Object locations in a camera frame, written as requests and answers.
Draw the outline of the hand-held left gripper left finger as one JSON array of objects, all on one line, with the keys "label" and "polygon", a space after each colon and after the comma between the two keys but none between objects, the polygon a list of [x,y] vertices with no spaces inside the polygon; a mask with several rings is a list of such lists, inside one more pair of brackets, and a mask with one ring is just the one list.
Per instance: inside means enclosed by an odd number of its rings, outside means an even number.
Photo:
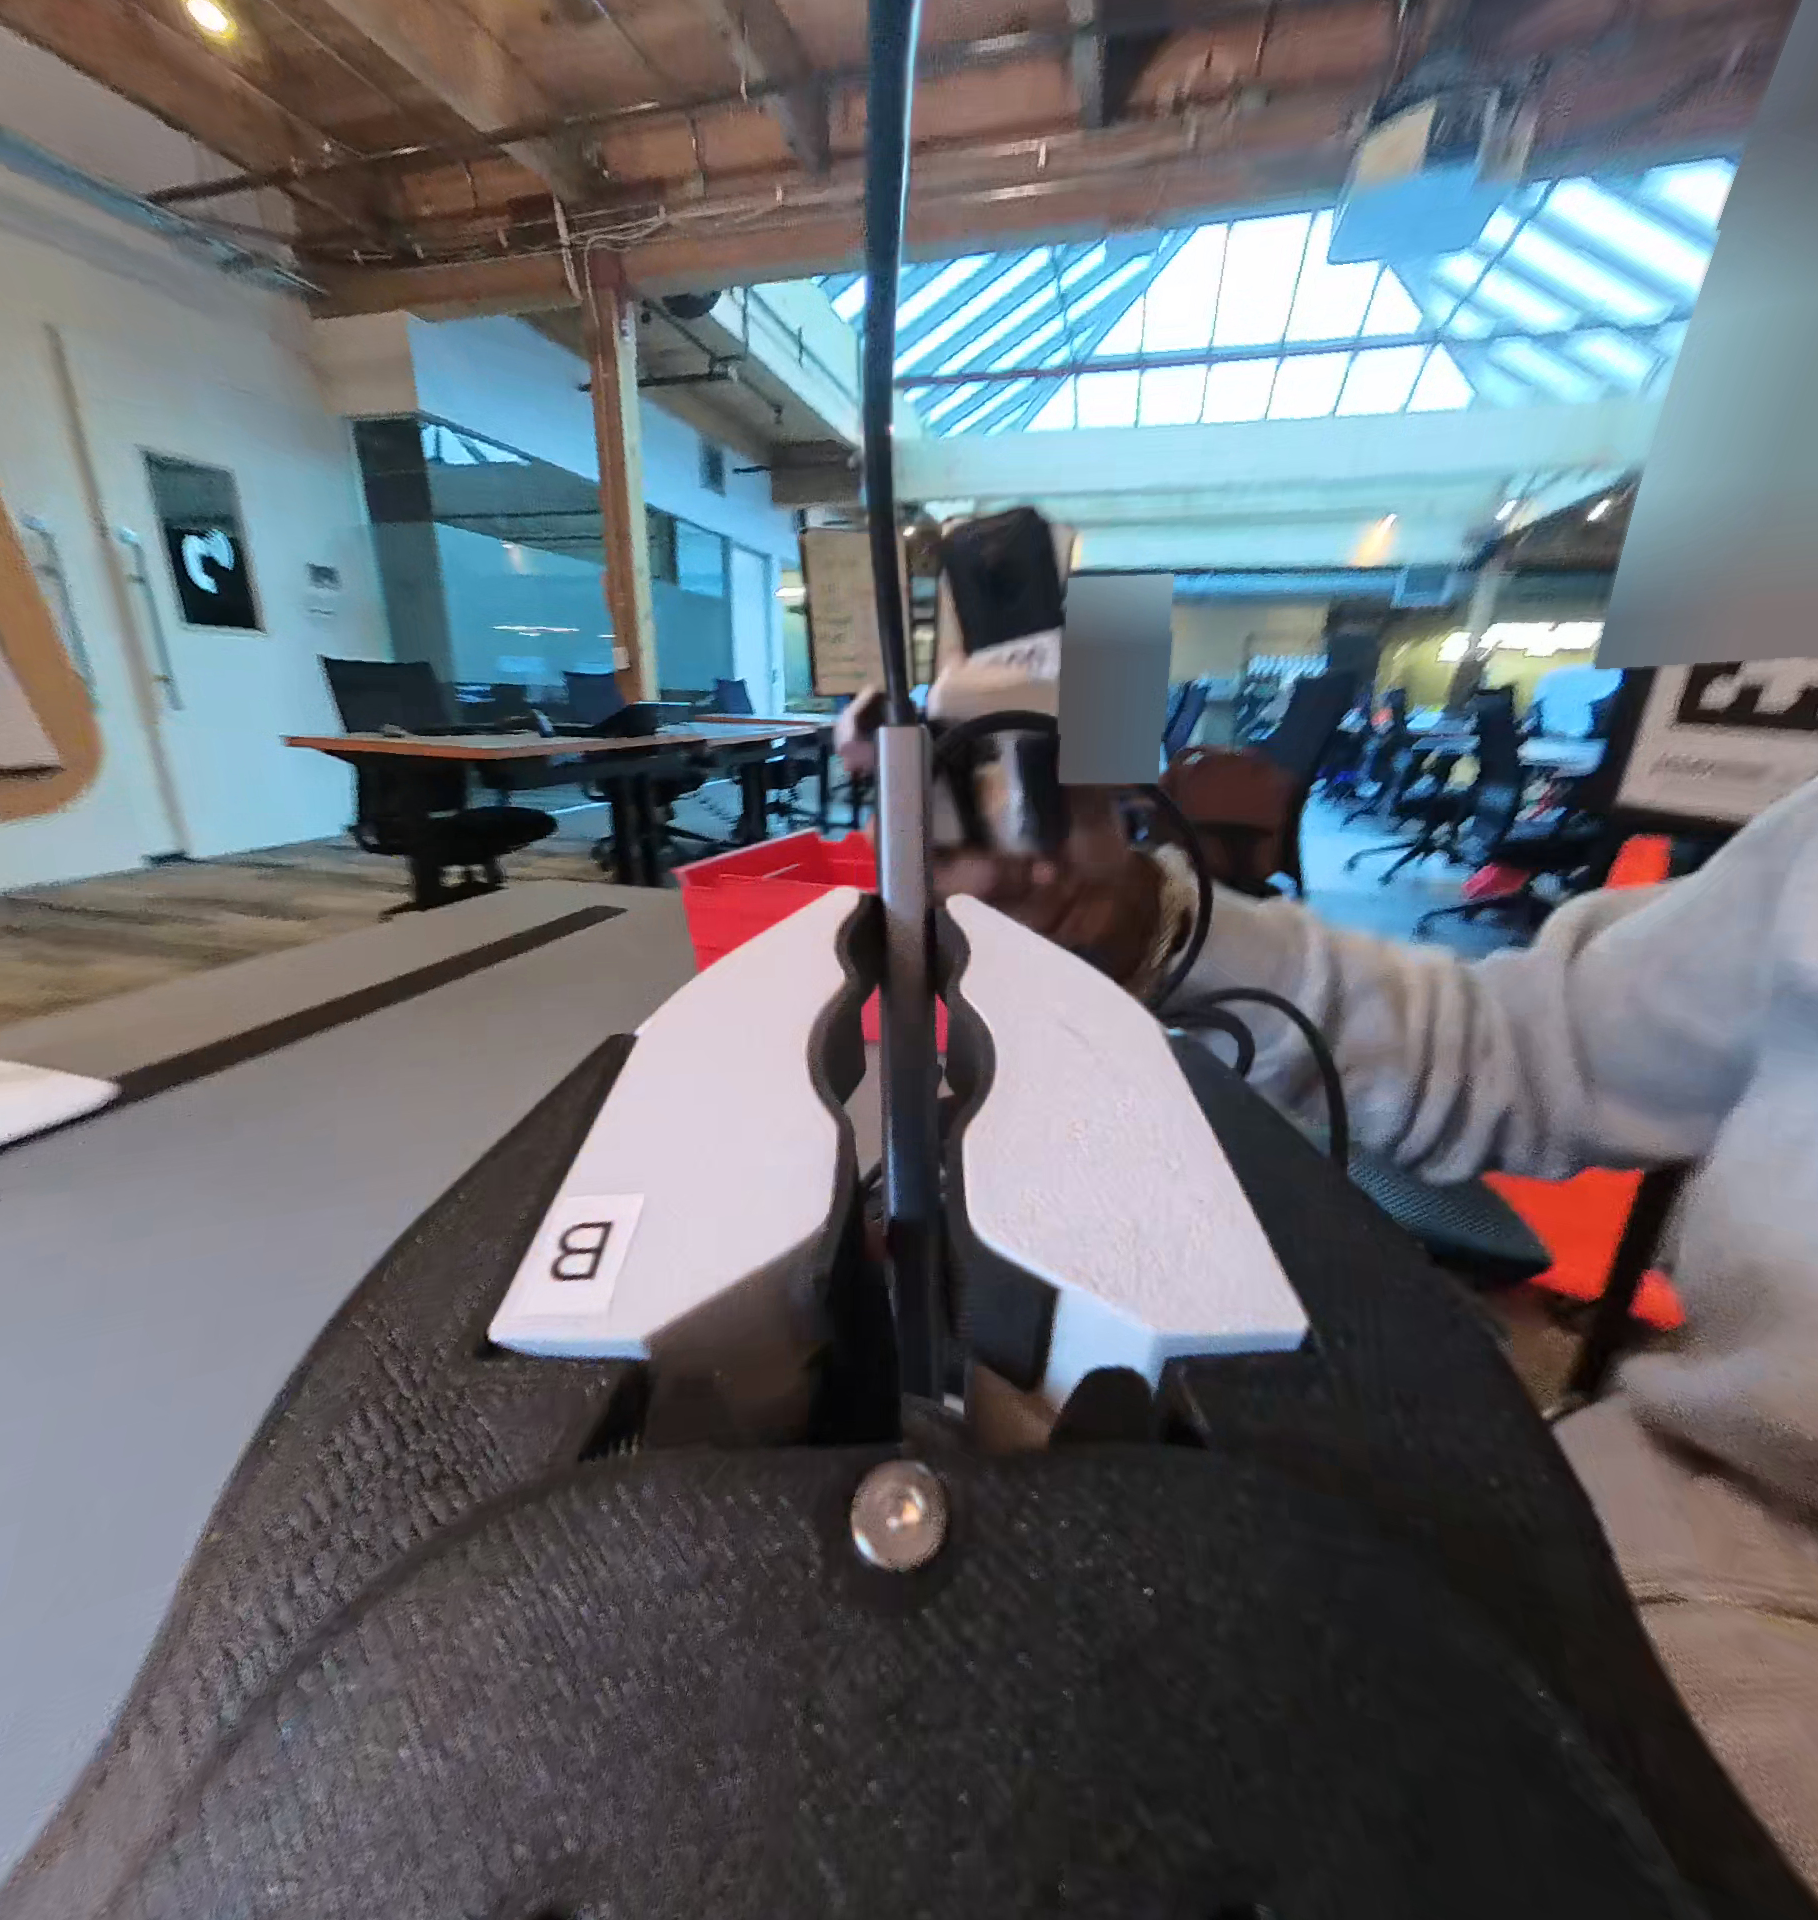
[{"label": "hand-held left gripper left finger", "polygon": [[635,1032],[538,1213],[493,1345],[545,1360],[892,1362],[848,1102],[880,904],[830,890]]}]

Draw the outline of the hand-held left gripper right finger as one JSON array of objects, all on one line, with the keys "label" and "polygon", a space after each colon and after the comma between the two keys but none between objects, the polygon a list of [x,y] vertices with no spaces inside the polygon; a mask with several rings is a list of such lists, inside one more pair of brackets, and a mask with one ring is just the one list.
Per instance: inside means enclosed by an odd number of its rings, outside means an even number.
[{"label": "hand-held left gripper right finger", "polygon": [[1306,1305],[1152,1012],[973,896],[939,956],[966,1356],[1059,1415],[1091,1375],[1300,1352]]}]

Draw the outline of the red plastic bin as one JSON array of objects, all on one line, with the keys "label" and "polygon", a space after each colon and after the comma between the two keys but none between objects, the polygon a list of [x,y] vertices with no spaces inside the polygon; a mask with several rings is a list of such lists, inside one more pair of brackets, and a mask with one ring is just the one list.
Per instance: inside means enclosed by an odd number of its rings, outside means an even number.
[{"label": "red plastic bin", "polygon": [[806,1078],[813,1037],[880,1044],[889,915],[875,841],[795,832],[679,872],[699,975],[639,1048],[731,1078]]}]

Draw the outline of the silver usb hub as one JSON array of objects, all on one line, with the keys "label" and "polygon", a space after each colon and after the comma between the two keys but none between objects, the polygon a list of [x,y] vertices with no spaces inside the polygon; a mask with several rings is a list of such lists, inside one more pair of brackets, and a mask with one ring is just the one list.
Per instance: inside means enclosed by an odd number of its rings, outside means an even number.
[{"label": "silver usb hub", "polygon": [[919,725],[884,725],[875,818],[883,914],[884,1251],[901,1387],[912,1398],[939,1402],[947,1389],[948,1304],[928,825],[928,736]]}]

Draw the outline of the person's right hand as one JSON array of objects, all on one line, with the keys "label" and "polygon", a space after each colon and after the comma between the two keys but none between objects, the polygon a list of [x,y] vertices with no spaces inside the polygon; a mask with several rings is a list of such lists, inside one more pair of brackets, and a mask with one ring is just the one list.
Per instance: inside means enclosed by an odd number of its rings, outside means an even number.
[{"label": "person's right hand", "polygon": [[937,891],[990,904],[1155,1003],[1203,926],[1204,893],[1182,851],[1129,835],[1126,799],[1123,788],[1066,785],[1062,830],[1041,851],[940,846]]}]

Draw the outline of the whiteboard with handwriting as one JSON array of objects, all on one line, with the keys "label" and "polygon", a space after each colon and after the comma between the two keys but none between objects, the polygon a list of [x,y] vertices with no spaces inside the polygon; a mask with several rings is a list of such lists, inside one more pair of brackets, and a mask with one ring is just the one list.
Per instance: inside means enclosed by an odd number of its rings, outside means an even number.
[{"label": "whiteboard with handwriting", "polygon": [[883,686],[872,540],[861,527],[801,532],[808,681],[827,700]]}]

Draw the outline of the brown chair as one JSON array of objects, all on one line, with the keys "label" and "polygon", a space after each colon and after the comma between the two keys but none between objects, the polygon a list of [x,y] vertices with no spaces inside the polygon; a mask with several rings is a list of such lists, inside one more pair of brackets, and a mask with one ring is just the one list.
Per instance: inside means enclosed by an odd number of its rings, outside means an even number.
[{"label": "brown chair", "polygon": [[1261,747],[1185,745],[1160,775],[1214,883],[1248,897],[1306,896],[1306,781]]}]

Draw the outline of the skylight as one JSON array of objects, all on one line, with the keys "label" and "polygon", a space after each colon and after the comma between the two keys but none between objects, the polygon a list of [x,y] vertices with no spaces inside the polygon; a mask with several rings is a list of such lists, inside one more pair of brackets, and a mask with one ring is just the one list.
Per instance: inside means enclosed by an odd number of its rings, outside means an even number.
[{"label": "skylight", "polygon": [[898,402],[937,437],[998,437],[1655,398],[1736,175],[1533,180],[1409,260],[1337,260],[1327,205],[910,265]]}]

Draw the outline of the wooden office desk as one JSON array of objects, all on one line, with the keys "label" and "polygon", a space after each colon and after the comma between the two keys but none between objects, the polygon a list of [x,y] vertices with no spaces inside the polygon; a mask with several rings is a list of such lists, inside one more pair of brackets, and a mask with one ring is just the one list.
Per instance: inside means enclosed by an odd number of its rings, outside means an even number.
[{"label": "wooden office desk", "polygon": [[[282,744],[319,753],[334,732],[291,732]],[[833,725],[811,718],[731,718],[652,734],[593,732],[464,732],[468,755],[513,759],[513,766],[564,761],[581,784],[605,793],[612,840],[612,875],[619,886],[655,890],[666,875],[659,835],[659,788],[699,766],[713,766],[740,784],[740,819],[746,832],[768,827],[768,767],[778,751],[801,741],[827,747]]]}]

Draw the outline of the black office chair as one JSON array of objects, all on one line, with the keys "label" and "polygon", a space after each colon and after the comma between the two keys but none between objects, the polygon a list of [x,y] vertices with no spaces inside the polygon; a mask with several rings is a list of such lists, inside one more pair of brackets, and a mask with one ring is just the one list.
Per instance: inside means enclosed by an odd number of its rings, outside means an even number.
[{"label": "black office chair", "polygon": [[358,851],[407,868],[403,910],[499,891],[510,856],[559,834],[545,808],[474,799],[474,779],[514,761],[461,747],[464,732],[427,662],[323,655],[320,673],[340,724],[320,753],[347,766],[353,784],[347,834]]}]

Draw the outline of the group of black office chairs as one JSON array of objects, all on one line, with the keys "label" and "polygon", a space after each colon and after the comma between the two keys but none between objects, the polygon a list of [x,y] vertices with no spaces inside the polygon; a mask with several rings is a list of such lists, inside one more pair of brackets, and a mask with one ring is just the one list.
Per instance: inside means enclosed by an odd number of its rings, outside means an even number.
[{"label": "group of black office chairs", "polygon": [[1348,703],[1346,675],[1308,675],[1295,684],[1281,721],[1247,745],[1261,750],[1306,784],[1300,815],[1304,897],[1308,900],[1306,818],[1313,799],[1341,802],[1343,825],[1384,818],[1397,835],[1357,846],[1346,872],[1377,857],[1389,883],[1410,868],[1440,859],[1475,872],[1456,904],[1435,908],[1426,923],[1502,914],[1517,923],[1547,915],[1540,883],[1578,873],[1590,857],[1602,799],[1592,796],[1608,750],[1619,678],[1587,708],[1578,732],[1550,732],[1542,702],[1522,710],[1508,686],[1485,688],[1456,720],[1412,724],[1403,688],[1393,688],[1367,721]]}]

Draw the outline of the ceiling mounted unit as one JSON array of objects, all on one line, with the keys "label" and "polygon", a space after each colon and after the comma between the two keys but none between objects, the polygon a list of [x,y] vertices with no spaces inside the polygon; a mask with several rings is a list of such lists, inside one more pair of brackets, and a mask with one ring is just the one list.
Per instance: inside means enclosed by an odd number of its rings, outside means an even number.
[{"label": "ceiling mounted unit", "polygon": [[1524,175],[1536,102],[1499,86],[1435,92],[1375,122],[1330,212],[1334,268],[1470,247]]}]

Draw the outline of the white document stand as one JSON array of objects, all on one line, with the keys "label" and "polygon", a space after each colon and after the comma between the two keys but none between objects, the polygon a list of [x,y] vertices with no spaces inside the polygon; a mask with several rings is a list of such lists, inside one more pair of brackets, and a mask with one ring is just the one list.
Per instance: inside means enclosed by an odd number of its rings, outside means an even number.
[{"label": "white document stand", "polygon": [[119,1093],[112,1080],[0,1057],[0,1152],[95,1116]]}]

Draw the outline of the black framed tag sign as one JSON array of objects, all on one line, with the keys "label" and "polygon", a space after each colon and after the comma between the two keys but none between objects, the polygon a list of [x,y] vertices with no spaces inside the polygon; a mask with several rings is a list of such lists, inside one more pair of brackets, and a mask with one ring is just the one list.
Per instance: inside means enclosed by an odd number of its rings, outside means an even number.
[{"label": "black framed tag sign", "polygon": [[1818,655],[1640,673],[1616,810],[1738,827],[1818,778]]}]

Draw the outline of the phone icon sign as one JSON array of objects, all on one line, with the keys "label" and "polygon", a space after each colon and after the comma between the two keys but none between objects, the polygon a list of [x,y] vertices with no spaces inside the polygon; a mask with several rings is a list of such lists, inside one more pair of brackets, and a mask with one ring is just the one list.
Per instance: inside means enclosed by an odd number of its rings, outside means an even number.
[{"label": "phone icon sign", "polygon": [[263,633],[242,494],[231,467],[144,448],[177,614],[198,631]]}]

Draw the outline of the instruction poster board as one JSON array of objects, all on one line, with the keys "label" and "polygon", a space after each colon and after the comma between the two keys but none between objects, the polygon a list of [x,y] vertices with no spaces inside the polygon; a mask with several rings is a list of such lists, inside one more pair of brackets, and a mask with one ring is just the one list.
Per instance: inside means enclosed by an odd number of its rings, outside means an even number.
[{"label": "instruction poster board", "polygon": [[0,825],[80,802],[105,751],[91,680],[0,491]]}]

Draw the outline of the person's leg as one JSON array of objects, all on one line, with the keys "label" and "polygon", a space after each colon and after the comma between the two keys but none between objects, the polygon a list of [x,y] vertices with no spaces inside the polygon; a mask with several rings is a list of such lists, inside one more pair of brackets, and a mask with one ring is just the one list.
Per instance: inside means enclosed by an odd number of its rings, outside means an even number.
[{"label": "person's leg", "polygon": [[1818,1897],[1818,1480],[1780,1498],[1621,1403],[1561,1443],[1669,1678]]}]

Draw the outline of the wooden support post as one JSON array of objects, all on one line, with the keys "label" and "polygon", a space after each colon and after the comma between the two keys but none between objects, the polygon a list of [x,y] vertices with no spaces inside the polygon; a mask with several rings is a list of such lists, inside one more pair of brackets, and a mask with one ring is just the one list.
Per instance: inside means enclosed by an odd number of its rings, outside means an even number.
[{"label": "wooden support post", "polygon": [[614,251],[585,255],[582,332],[605,523],[616,684],[632,703],[659,698],[659,640],[642,485],[635,289]]}]

